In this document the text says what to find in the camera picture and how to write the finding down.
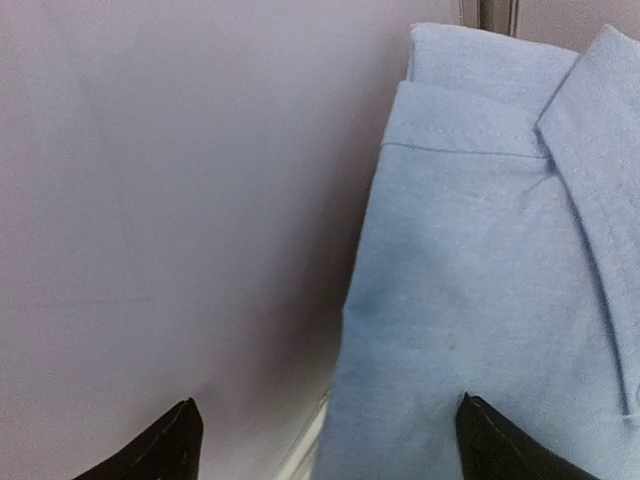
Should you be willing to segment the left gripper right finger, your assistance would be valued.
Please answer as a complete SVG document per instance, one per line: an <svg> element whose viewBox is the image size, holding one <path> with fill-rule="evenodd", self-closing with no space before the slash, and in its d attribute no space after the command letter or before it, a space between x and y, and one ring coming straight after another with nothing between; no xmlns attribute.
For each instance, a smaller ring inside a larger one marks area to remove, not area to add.
<svg viewBox="0 0 640 480"><path fill-rule="evenodd" d="M463 396L455 426L465 480L596 480L543 447L479 396Z"/></svg>

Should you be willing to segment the light blue shirt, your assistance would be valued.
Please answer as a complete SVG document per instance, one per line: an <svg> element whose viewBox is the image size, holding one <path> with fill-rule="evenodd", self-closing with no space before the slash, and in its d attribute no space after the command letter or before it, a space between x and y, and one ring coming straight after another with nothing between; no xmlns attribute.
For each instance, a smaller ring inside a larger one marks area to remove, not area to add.
<svg viewBox="0 0 640 480"><path fill-rule="evenodd" d="M464 479L479 396L596 479L639 475L639 44L412 28L316 479Z"/></svg>

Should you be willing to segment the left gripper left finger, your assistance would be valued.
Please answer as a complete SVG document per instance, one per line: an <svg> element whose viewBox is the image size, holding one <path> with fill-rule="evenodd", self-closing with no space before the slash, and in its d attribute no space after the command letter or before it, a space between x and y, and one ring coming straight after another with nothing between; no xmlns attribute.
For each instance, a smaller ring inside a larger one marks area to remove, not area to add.
<svg viewBox="0 0 640 480"><path fill-rule="evenodd" d="M76 480L197 480L203 434L196 402L187 398Z"/></svg>

